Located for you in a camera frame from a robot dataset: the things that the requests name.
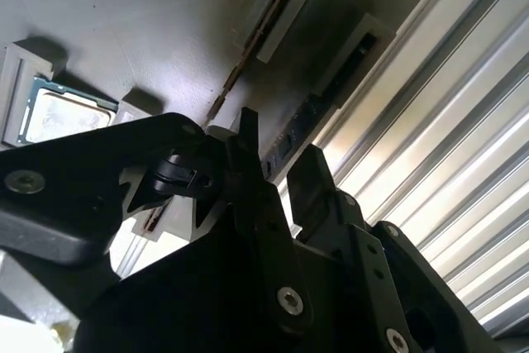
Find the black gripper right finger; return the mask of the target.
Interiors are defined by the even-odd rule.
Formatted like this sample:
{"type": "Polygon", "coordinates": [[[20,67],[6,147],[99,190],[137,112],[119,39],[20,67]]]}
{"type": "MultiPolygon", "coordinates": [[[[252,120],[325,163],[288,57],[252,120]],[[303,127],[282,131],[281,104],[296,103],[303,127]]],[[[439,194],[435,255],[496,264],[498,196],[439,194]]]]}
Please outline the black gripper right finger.
{"type": "Polygon", "coordinates": [[[493,352],[493,338],[394,224],[369,225],[310,145],[288,172],[314,310],[302,352],[493,352]]]}

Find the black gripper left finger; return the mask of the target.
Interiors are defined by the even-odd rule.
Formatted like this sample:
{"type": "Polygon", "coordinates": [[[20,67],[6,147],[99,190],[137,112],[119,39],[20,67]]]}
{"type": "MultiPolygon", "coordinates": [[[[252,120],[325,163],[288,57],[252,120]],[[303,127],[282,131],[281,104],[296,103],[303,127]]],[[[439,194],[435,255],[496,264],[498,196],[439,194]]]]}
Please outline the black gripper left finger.
{"type": "Polygon", "coordinates": [[[288,334],[312,303],[276,188],[258,154],[258,115],[243,108],[221,139],[169,113],[1,154],[1,250],[75,316],[114,286],[109,249],[121,224],[190,198],[187,252],[228,254],[229,290],[288,334]]]}

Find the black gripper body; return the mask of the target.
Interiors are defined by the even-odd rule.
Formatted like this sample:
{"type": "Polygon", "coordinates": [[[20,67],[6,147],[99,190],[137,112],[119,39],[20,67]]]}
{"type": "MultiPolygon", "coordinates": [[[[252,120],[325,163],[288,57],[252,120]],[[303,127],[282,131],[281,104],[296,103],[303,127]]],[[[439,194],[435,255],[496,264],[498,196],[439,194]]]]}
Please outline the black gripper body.
{"type": "Polygon", "coordinates": [[[258,306],[258,284],[235,239],[214,232],[120,282],[79,324],[77,352],[381,352],[384,326],[367,289],[360,248],[348,236],[330,248],[326,228],[358,206],[295,205],[296,253],[312,325],[288,333],[258,306]]]}

